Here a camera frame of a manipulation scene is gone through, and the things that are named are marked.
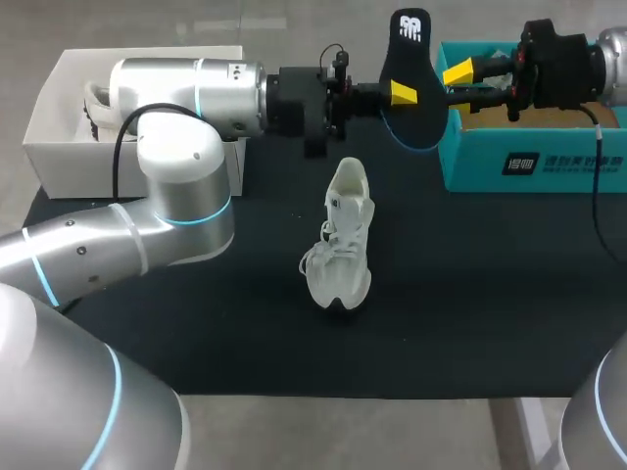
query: black cable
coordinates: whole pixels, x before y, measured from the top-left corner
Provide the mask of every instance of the black cable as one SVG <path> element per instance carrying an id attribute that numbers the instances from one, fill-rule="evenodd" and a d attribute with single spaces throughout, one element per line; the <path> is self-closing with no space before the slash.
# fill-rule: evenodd
<path id="1" fill-rule="evenodd" d="M 80 301 L 82 301 L 82 298 L 79 298 L 79 299 L 74 299 L 73 301 L 70 301 L 70 302 L 68 302 L 66 305 L 64 305 L 64 307 L 63 307 L 63 308 L 57 308 L 57 311 L 58 311 L 61 315 L 66 316 L 66 315 L 68 315 L 68 314 L 70 313 L 70 311 L 71 311 L 71 310 L 72 310 L 75 306 L 77 306 L 77 305 L 80 303 Z"/>
<path id="2" fill-rule="evenodd" d="M 592 221 L 595 225 L 595 232 L 597 232 L 597 238 L 599 239 L 599 243 L 601 244 L 607 255 L 615 262 L 620 263 L 620 259 L 607 244 L 607 241 L 601 233 L 601 227 L 599 226 L 599 180 L 601 178 L 601 167 L 603 165 L 603 135 L 601 133 L 601 126 L 599 125 L 599 120 L 597 119 L 595 114 L 588 108 L 586 108 L 585 106 L 580 106 L 578 110 L 588 115 L 592 123 L 595 125 L 595 129 L 597 131 L 597 156 L 595 158 L 595 174 L 592 181 Z"/>
<path id="3" fill-rule="evenodd" d="M 118 138 L 116 139 L 116 147 L 114 148 L 114 162 L 113 162 L 113 195 L 114 201 L 120 200 L 120 190 L 119 190 L 119 181 L 120 181 L 120 151 L 121 151 L 121 142 L 126 134 L 126 131 L 132 124 L 132 122 L 139 118 L 141 115 L 146 113 L 147 111 L 154 110 L 173 110 L 178 111 L 182 115 L 190 116 L 191 118 L 196 118 L 201 120 L 202 122 L 206 122 L 211 125 L 204 117 L 198 116 L 193 111 L 189 111 L 187 108 L 175 105 L 174 103 L 153 103 L 146 106 L 140 106 L 135 111 L 133 111 L 128 117 L 124 120 L 120 127 L 120 132 L 118 132 Z"/>
<path id="4" fill-rule="evenodd" d="M 326 46 L 322 50 L 322 53 L 320 54 L 320 59 L 318 61 L 318 64 L 320 65 L 320 73 L 322 73 L 322 58 L 324 57 L 324 54 L 326 53 L 326 51 L 328 51 L 332 47 L 339 47 L 342 50 L 342 52 L 344 52 L 344 46 L 340 44 L 339 42 L 334 42 L 333 44 L 329 44 L 328 46 Z"/>

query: gray floor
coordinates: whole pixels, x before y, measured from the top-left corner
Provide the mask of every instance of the gray floor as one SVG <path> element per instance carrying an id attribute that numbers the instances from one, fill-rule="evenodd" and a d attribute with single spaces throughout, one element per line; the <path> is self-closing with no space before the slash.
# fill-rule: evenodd
<path id="1" fill-rule="evenodd" d="M 627 24 L 624 0 L 1 0 L 0 233 L 21 226 L 37 190 L 21 149 L 30 110 L 66 48 L 244 45 L 275 71 L 310 65 L 339 41 L 356 80 L 378 76 L 395 8 L 421 6 L 441 40 L 516 40 L 551 17 L 594 37 Z M 192 469 L 496 469 L 484 400 L 187 397 Z M 565 400 L 547 401 L 556 430 Z"/>

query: black table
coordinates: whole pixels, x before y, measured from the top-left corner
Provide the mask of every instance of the black table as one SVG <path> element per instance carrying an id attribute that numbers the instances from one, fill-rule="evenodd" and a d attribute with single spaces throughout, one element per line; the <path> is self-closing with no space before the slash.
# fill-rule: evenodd
<path id="1" fill-rule="evenodd" d="M 184 394 L 572 395 L 627 330 L 625 268 L 599 246 L 590 197 L 450 194 L 436 154 L 400 149 L 375 121 L 349 137 L 325 160 L 251 140 L 224 255 L 129 279 L 70 318 Z M 363 161 L 376 203 L 372 287 L 352 321 L 318 310 L 298 272 L 344 156 Z M 26 223 L 91 206 L 40 192 Z M 601 212 L 627 259 L 627 196 L 602 196 Z"/>

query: white sneaker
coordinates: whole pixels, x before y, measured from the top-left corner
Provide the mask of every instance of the white sneaker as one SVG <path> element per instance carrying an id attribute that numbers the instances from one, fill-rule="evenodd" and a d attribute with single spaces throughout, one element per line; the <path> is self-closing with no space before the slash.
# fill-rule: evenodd
<path id="1" fill-rule="evenodd" d="M 320 241 L 301 259 L 300 271 L 315 302 L 352 310 L 370 288 L 366 246 L 374 215 L 368 180 L 362 162 L 340 162 L 326 192 L 328 220 L 320 229 Z"/>
<path id="2" fill-rule="evenodd" d="M 120 132 L 121 122 L 118 110 L 111 107 L 109 88 L 103 88 L 88 81 L 84 87 L 85 113 L 91 121 L 91 134 L 98 142 L 115 142 Z M 134 140 L 136 137 L 125 134 L 123 141 Z"/>

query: teal shoe box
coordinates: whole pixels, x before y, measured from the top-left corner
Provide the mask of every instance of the teal shoe box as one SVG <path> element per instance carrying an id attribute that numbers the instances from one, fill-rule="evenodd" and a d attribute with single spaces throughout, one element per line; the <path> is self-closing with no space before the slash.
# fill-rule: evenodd
<path id="1" fill-rule="evenodd" d="M 442 79 L 443 71 L 470 56 L 508 54 L 515 47 L 513 42 L 445 42 L 436 72 Z M 618 127 L 603 129 L 600 192 L 627 193 L 627 108 L 613 112 Z M 463 130 L 460 112 L 449 110 L 439 153 L 452 192 L 590 193 L 596 146 L 592 127 Z"/>

